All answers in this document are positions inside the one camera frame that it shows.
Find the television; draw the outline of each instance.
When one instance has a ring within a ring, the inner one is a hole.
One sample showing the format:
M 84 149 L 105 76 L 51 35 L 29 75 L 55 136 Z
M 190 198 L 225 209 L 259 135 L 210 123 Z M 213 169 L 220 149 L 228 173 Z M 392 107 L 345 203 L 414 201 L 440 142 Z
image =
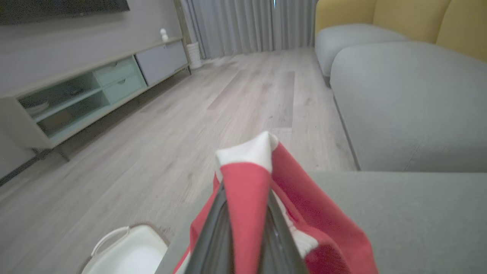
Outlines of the television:
M 17 25 L 128 10 L 127 0 L 0 0 L 0 24 Z

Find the gray curtain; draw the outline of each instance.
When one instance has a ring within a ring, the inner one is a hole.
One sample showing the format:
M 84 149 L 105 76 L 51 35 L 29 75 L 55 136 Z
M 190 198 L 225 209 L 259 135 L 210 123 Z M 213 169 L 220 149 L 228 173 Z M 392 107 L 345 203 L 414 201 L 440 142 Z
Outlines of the gray curtain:
M 317 0 L 186 1 L 203 59 L 314 43 Z

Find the drawer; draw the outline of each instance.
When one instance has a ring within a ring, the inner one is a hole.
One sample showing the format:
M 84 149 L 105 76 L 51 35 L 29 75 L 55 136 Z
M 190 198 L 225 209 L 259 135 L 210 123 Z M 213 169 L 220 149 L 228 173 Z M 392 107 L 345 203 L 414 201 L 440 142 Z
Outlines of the drawer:
M 105 88 L 104 92 L 110 104 L 114 104 L 144 87 L 146 83 L 137 74 L 132 74 Z
M 121 80 L 138 70 L 138 66 L 132 57 L 123 59 L 94 71 L 101 86 L 109 85 L 117 80 Z
M 147 84 L 154 85 L 166 79 L 187 64 L 181 41 L 139 52 L 135 55 Z

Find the white trash can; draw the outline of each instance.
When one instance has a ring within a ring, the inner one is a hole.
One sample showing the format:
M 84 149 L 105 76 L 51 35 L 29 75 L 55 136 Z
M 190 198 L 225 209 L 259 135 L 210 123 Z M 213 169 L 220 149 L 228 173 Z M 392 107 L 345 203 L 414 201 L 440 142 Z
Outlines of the white trash can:
M 100 251 L 116 236 L 115 242 Z M 154 274 L 167 250 L 168 243 L 153 227 L 121 227 L 101 238 L 80 274 Z
M 200 46 L 198 42 L 186 45 L 187 51 L 189 53 L 189 61 L 191 64 L 189 67 L 191 69 L 197 69 L 202 66 L 201 56 L 200 56 Z

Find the gray wall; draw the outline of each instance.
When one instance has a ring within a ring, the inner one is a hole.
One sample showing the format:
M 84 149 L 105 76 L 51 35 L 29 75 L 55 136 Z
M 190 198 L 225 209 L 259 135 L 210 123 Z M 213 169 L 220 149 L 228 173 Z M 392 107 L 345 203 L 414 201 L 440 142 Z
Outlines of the gray wall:
M 131 10 L 123 13 L 0 26 L 0 95 L 144 47 L 160 40 L 162 27 L 169 36 L 181 35 L 173 0 L 127 2 Z M 10 141 L 0 142 L 0 177 L 18 166 L 3 166 L 9 159 L 22 164 L 32 156 Z

